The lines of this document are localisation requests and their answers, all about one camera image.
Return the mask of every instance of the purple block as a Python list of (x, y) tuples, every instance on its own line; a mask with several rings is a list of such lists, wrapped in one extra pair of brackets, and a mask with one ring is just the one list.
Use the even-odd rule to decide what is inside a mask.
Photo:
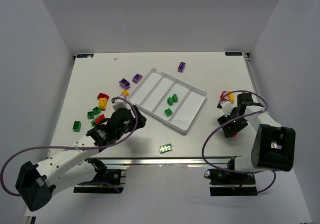
[(183, 63), (183, 62), (181, 62), (181, 63), (179, 64), (179, 67), (178, 67), (178, 72), (182, 73), (183, 70), (185, 69), (185, 66), (186, 66), (186, 64)]
[(124, 88), (124, 89), (128, 89), (130, 88), (130, 83), (128, 81), (126, 81), (124, 78), (119, 81), (119, 84)]
[(133, 77), (132, 82), (133, 83), (138, 83), (140, 81), (140, 79), (142, 79), (142, 75), (137, 73), (135, 75), (135, 77)]

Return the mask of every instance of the white tray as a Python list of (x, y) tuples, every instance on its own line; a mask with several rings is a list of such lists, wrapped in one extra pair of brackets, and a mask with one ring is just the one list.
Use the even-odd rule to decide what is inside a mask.
[[(206, 99), (206, 93), (166, 73), (158, 73), (154, 68), (128, 98), (140, 110), (179, 132), (186, 133)], [(166, 101), (173, 94), (178, 96), (178, 102), (169, 106)], [(172, 111), (169, 117), (165, 114), (168, 108)]]

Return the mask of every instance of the small object on table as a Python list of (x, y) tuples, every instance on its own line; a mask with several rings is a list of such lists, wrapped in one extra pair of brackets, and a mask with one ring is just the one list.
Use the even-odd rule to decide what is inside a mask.
[(99, 107), (100, 110), (105, 111), (105, 108), (107, 107), (107, 99), (106, 98), (100, 98), (98, 107)]
[(173, 102), (174, 100), (171, 97), (169, 97), (166, 101), (170, 106), (173, 105), (173, 103), (174, 103)]
[(172, 99), (175, 103), (178, 102), (178, 96), (176, 94), (172, 95)]
[(93, 118), (95, 118), (95, 113), (93, 111), (89, 111), (88, 114), (87, 114), (87, 117), (89, 119), (93, 119)]
[(97, 125), (101, 120), (103, 120), (103, 119), (105, 119), (105, 118), (106, 118), (105, 115), (102, 114), (101, 116), (99, 116), (98, 118), (96, 118), (96, 119), (94, 120), (94, 123)]
[(234, 94), (233, 94), (233, 93), (230, 93), (230, 94), (228, 94), (227, 96), (229, 97), (230, 102), (233, 104), (234, 101), (235, 101)]
[(172, 151), (172, 150), (173, 150), (173, 147), (172, 147), (171, 143), (159, 147), (159, 151), (161, 154)]
[(99, 114), (99, 113), (101, 112), (98, 107), (95, 107), (95, 108), (93, 108), (92, 110), (93, 110), (93, 112), (94, 112), (95, 115), (97, 115), (97, 114)]
[(178, 67), (178, 72), (182, 73), (183, 70), (185, 69), (185, 66), (186, 66), (186, 64), (183, 63), (183, 62), (181, 62), (181, 63), (179, 64), (179, 67)]
[(106, 95), (106, 94), (104, 94), (104, 93), (100, 93), (100, 94), (98, 95), (98, 97), (97, 97), (98, 100), (101, 99), (101, 98), (106, 98), (107, 101), (109, 100), (109, 96)]
[(80, 132), (80, 129), (81, 129), (81, 122), (80, 121), (75, 121), (73, 123), (72, 130), (74, 130), (75, 132)]
[(165, 111), (164, 111), (164, 113), (166, 114), (166, 116), (167, 117), (169, 117), (169, 116), (171, 116), (172, 115), (172, 111), (171, 111), (171, 109), (166, 109)]
[(124, 88), (124, 89), (128, 89), (130, 88), (130, 83), (128, 81), (126, 81), (124, 78), (119, 81), (119, 84)]
[[(223, 91), (222, 94), (220, 95), (220, 99), (222, 99), (222, 97), (223, 97), (225, 94), (227, 94), (227, 93), (228, 93), (227, 91)], [(230, 101), (229, 96), (227, 95), (226, 97), (224, 97), (224, 98), (221, 100), (221, 102), (223, 102), (223, 101)]]
[(142, 75), (137, 73), (135, 75), (135, 77), (133, 77), (132, 82), (133, 83), (138, 83), (140, 81), (140, 79), (142, 79)]
[(92, 126), (96, 125), (96, 120), (100, 117), (100, 115), (98, 115), (95, 119), (93, 119), (90, 123), (92, 124)]
[(122, 95), (124, 95), (124, 96), (126, 96), (126, 97), (128, 97), (129, 96), (129, 92), (128, 91), (126, 91), (126, 90), (124, 90), (124, 91), (122, 91), (122, 93), (121, 93)]

